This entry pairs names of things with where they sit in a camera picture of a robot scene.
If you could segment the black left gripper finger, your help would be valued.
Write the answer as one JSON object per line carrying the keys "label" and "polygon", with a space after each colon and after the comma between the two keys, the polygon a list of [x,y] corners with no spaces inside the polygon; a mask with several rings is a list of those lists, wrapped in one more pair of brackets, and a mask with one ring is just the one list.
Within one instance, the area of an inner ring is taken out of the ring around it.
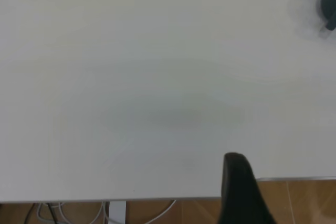
{"label": "black left gripper finger", "polygon": [[247,158],[240,153],[226,153],[218,223],[275,222]]}

